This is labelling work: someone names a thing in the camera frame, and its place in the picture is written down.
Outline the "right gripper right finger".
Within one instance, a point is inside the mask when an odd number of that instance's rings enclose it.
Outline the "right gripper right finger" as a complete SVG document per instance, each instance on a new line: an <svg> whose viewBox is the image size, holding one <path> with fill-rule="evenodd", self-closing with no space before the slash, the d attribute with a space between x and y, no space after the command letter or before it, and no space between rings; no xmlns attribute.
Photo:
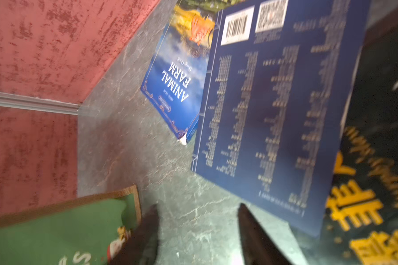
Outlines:
<svg viewBox="0 0 398 265"><path fill-rule="evenodd" d="M291 265L245 204L237 216L245 265Z"/></svg>

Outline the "Animal Farm blue book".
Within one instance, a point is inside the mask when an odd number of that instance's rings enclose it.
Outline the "Animal Farm blue book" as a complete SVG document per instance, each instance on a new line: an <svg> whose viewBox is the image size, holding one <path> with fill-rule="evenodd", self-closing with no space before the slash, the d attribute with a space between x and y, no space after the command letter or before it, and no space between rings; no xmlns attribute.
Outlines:
<svg viewBox="0 0 398 265"><path fill-rule="evenodd" d="M178 1L141 85L178 141L197 130L218 12L237 1Z"/></svg>

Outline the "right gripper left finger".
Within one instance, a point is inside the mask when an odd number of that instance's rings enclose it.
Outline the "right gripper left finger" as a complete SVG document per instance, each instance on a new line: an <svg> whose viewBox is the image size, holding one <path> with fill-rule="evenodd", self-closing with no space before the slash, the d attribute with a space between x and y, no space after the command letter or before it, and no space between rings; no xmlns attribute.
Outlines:
<svg viewBox="0 0 398 265"><path fill-rule="evenodd" d="M154 265L159 253L159 208L152 205L109 265Z"/></svg>

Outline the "dark blue book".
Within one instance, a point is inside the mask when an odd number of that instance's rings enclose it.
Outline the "dark blue book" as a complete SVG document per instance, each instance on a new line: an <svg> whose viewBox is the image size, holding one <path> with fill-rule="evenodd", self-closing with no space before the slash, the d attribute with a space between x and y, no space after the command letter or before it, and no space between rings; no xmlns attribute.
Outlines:
<svg viewBox="0 0 398 265"><path fill-rule="evenodd" d="M370 1L245 1L218 13L195 174L320 234Z"/></svg>

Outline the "black book yellow characters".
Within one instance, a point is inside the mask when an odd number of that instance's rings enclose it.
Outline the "black book yellow characters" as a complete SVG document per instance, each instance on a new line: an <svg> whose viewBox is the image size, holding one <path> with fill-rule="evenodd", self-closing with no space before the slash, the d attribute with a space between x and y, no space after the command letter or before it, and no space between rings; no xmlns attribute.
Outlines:
<svg viewBox="0 0 398 265"><path fill-rule="evenodd" d="M363 51L316 253L398 265L398 26Z"/></svg>

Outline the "green burlap canvas bag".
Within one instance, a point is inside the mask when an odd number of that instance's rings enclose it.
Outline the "green burlap canvas bag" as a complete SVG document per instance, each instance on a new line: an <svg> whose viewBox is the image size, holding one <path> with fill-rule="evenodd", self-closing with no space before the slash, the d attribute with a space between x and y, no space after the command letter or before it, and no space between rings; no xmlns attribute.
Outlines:
<svg viewBox="0 0 398 265"><path fill-rule="evenodd" d="M141 221L135 185L0 216L0 265L106 265Z"/></svg>

